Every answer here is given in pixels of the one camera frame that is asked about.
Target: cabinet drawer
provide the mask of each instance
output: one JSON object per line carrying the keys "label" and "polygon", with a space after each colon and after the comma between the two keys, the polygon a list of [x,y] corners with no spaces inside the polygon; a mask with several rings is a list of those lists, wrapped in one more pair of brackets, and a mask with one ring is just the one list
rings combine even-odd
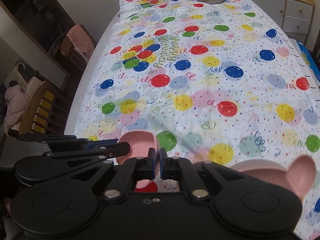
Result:
{"label": "cabinet drawer", "polygon": [[303,2],[287,0],[285,15],[311,20],[312,8],[312,5]]}
{"label": "cabinet drawer", "polygon": [[284,32],[289,33],[308,34],[309,26],[310,21],[308,20],[285,16],[282,29]]}
{"label": "cabinet drawer", "polygon": [[271,19],[275,21],[280,27],[284,16],[285,0],[252,0],[262,10],[264,10]]}

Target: pink jacket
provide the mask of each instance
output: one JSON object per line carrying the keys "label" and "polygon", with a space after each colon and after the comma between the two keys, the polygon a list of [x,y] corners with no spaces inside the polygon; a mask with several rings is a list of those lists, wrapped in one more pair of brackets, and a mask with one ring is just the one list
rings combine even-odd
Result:
{"label": "pink jacket", "polygon": [[29,96],[23,92],[20,85],[16,85],[7,89],[4,98],[8,104],[4,125],[11,128],[22,118],[23,112],[29,101]]}

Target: pink towel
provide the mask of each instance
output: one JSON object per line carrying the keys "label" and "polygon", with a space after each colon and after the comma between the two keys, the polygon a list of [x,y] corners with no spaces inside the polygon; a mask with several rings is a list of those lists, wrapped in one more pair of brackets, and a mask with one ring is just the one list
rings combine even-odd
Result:
{"label": "pink towel", "polygon": [[29,96],[23,92],[20,85],[16,85],[7,89],[4,98],[8,104],[4,125],[11,128],[20,121],[29,101]]}
{"label": "pink towel", "polygon": [[87,58],[84,57],[84,59],[88,63],[94,51],[94,45],[90,37],[85,33],[85,31],[81,28],[79,24],[73,26],[69,30],[67,36],[71,40],[76,51],[78,51],[82,56],[83,54],[81,52],[85,53]]}

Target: pink dish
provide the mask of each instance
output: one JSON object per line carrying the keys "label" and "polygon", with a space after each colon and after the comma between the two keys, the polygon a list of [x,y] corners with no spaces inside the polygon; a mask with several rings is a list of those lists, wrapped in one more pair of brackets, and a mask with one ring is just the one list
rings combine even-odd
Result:
{"label": "pink dish", "polygon": [[[119,164],[123,164],[126,159],[134,157],[147,157],[149,148],[154,148],[156,152],[160,149],[157,137],[145,130],[132,130],[121,136],[118,142],[128,142],[130,144],[130,152],[126,156],[117,157]],[[156,174],[159,172],[159,165],[156,167]],[[144,179],[137,182],[136,188],[144,188],[151,180]]]}
{"label": "pink dish", "polygon": [[301,155],[286,170],[268,160],[249,160],[230,167],[233,170],[270,182],[294,192],[300,200],[311,189],[316,178],[316,164],[309,155]]}

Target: tablecloth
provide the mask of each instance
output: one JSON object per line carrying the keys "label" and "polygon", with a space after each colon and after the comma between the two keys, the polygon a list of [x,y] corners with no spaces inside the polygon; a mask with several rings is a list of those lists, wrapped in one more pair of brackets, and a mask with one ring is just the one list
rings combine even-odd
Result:
{"label": "tablecloth", "polygon": [[[143,129],[169,156],[231,166],[263,158],[320,168],[319,110],[286,34],[251,0],[120,0],[120,22],[92,73],[75,134]],[[320,176],[295,229],[320,231]],[[176,190],[156,179],[159,191]]]}

